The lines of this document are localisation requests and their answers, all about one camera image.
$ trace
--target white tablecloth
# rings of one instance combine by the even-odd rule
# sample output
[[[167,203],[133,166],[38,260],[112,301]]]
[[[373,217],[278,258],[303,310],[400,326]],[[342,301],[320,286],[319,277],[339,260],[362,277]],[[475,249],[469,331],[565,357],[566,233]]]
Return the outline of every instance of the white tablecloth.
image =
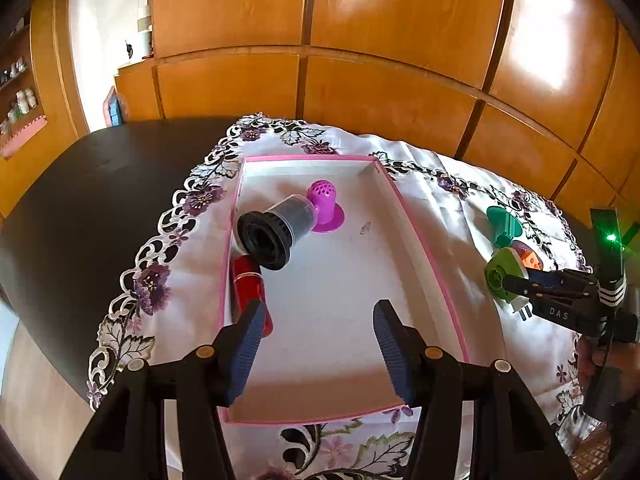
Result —
[[[189,142],[189,132],[185,132]],[[486,218],[500,205],[523,225],[520,237],[545,269],[585,269],[582,251],[555,205],[490,171],[374,135],[304,121],[247,116],[230,127],[203,164],[194,167],[153,236],[121,276],[123,294],[110,305],[89,362],[88,395],[95,408],[135,357],[151,364],[181,359],[215,338],[219,276],[233,212],[240,161],[250,155],[339,153],[373,155],[396,181],[430,245],[462,326],[469,359],[510,361],[551,423],[582,402],[576,380],[575,333],[533,317],[523,321],[495,300],[484,280],[494,247]],[[472,415],[465,408],[458,476],[468,472]],[[398,478],[408,459],[419,410],[377,413],[308,426],[224,424],[239,479]],[[180,468],[175,407],[167,408],[168,462]]]

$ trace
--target green lime toy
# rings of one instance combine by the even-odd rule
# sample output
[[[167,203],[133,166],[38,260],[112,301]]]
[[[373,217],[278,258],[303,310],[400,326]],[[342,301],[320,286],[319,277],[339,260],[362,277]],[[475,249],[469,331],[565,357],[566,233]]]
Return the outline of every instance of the green lime toy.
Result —
[[[489,290],[501,300],[511,303],[518,295],[504,289],[503,280],[508,274],[529,279],[527,269],[520,261],[518,253],[510,247],[503,247],[495,251],[494,256],[484,268],[484,277]]]
[[[486,216],[494,227],[494,246],[498,249],[509,247],[513,239],[522,236],[522,224],[503,207],[492,205]]]

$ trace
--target pink perforated cap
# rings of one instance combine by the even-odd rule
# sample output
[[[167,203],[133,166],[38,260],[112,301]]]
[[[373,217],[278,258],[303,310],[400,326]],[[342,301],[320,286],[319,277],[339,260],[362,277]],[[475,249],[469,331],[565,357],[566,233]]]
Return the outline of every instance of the pink perforated cap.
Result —
[[[312,231],[328,233],[344,223],[344,211],[336,203],[335,186],[328,180],[316,180],[306,192],[307,199],[314,205],[318,222]]]

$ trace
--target dark table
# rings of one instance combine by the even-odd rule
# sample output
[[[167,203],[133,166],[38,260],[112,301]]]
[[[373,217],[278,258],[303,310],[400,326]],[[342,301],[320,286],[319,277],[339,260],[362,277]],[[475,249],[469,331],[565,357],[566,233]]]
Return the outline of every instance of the dark table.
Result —
[[[191,168],[234,118],[149,121],[78,140],[29,188],[0,232],[0,283],[54,368],[85,397],[98,325],[120,274],[157,234]]]

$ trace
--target bottle on shelf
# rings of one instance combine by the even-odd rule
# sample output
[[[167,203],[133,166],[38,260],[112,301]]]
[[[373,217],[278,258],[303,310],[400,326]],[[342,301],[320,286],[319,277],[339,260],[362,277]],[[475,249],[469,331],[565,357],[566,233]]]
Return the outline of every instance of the bottle on shelf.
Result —
[[[36,95],[33,93],[31,88],[26,88],[24,93],[27,95],[27,102],[29,103],[30,108],[35,108],[38,106],[38,102],[36,101]]]
[[[20,108],[20,113],[22,115],[26,115],[29,113],[29,103],[27,102],[27,97],[24,94],[24,91],[18,90],[15,93],[16,99],[18,99],[18,108]]]
[[[17,115],[15,114],[15,107],[14,107],[14,104],[13,104],[13,103],[11,103],[11,109],[9,110],[9,113],[8,113],[6,116],[7,116],[7,118],[9,119],[9,122],[10,122],[11,124],[15,124],[15,121],[17,121],[17,120],[18,120],[18,117],[17,117]]]

